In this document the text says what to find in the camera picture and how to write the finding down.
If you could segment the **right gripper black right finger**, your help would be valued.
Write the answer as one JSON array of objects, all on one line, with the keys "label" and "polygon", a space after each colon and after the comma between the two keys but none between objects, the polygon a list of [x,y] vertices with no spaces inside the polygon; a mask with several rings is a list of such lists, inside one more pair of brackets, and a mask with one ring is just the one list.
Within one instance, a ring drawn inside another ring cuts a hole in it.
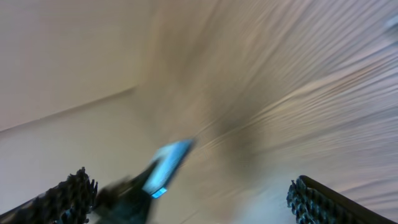
[{"label": "right gripper black right finger", "polygon": [[297,224],[397,224],[306,175],[292,181],[286,200]]}]

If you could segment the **Galaxy S24+ smartphone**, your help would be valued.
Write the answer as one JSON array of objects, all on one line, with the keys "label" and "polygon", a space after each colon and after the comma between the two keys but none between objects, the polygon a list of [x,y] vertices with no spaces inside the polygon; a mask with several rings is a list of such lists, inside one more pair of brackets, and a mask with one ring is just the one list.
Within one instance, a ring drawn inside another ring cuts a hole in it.
[{"label": "Galaxy S24+ smartphone", "polygon": [[152,198],[159,198],[166,193],[169,183],[193,145],[192,139],[184,139],[162,146],[151,160],[155,166],[142,189]]}]

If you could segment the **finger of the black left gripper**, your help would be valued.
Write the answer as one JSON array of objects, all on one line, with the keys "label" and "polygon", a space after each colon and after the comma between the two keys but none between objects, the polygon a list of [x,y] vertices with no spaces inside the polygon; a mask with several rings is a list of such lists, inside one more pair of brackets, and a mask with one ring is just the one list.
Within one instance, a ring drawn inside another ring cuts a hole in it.
[{"label": "finger of the black left gripper", "polygon": [[126,177],[101,189],[93,207],[99,216],[97,224],[148,224],[153,199],[144,185],[157,165],[154,161],[134,178]]}]

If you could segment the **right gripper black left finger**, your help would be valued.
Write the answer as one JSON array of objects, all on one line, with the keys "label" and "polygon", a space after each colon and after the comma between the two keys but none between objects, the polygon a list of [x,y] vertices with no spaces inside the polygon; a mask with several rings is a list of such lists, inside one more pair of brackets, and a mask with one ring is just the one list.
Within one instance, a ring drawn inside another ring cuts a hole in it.
[{"label": "right gripper black left finger", "polygon": [[88,223],[97,192],[97,181],[82,167],[65,181],[1,214],[1,224]]}]

